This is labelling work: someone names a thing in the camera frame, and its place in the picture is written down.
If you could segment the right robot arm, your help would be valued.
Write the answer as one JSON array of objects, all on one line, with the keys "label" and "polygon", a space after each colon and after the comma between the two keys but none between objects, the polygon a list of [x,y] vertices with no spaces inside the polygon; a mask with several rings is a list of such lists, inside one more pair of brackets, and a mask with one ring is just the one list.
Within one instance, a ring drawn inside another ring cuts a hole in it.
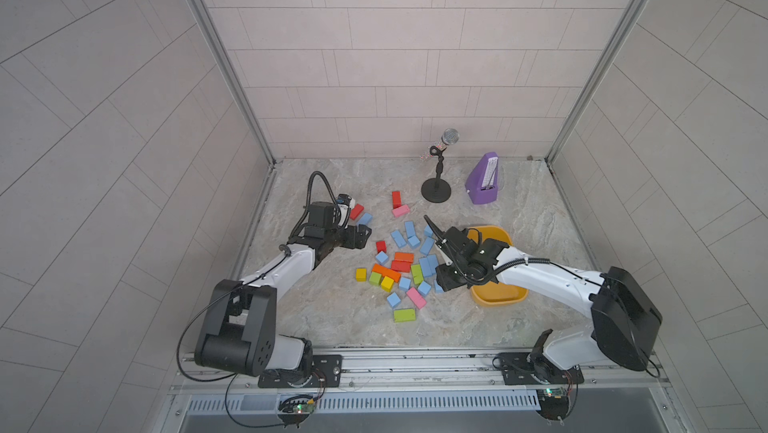
[{"label": "right robot arm", "polygon": [[475,228],[440,230],[429,224],[445,262],[437,267],[441,288],[449,291],[489,283],[521,287],[556,300],[586,321],[563,331],[545,331],[530,353],[559,370],[602,359],[631,371],[646,371],[663,316],[628,271],[580,270],[530,256]]}]

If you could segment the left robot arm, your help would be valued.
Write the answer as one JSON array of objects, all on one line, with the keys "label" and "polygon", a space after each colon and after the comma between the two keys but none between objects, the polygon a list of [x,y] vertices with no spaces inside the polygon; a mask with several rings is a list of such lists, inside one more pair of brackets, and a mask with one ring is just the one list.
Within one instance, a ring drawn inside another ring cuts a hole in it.
[{"label": "left robot arm", "polygon": [[371,228],[349,223],[357,206],[344,194],[334,202],[310,203],[277,257],[241,280],[220,281],[202,320],[195,363],[238,375],[277,375],[291,383],[310,379],[312,344],[276,333],[278,301],[335,248],[366,246]]}]

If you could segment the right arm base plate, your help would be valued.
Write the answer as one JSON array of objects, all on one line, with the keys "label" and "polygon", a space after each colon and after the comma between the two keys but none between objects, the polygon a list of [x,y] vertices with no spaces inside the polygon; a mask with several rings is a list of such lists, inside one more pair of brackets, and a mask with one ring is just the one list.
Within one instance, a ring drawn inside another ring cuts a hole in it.
[{"label": "right arm base plate", "polygon": [[492,366],[501,372],[507,386],[575,387],[584,383],[583,373],[577,366],[561,370],[543,356],[534,359],[528,352],[499,353],[493,358]]}]

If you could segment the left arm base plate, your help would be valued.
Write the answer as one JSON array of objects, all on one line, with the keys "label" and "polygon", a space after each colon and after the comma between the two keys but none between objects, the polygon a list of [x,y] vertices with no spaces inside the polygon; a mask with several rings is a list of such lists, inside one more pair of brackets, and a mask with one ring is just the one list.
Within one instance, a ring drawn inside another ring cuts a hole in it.
[{"label": "left arm base plate", "polygon": [[259,388],[336,388],[340,385],[342,355],[314,355],[296,369],[267,369],[258,378]]}]

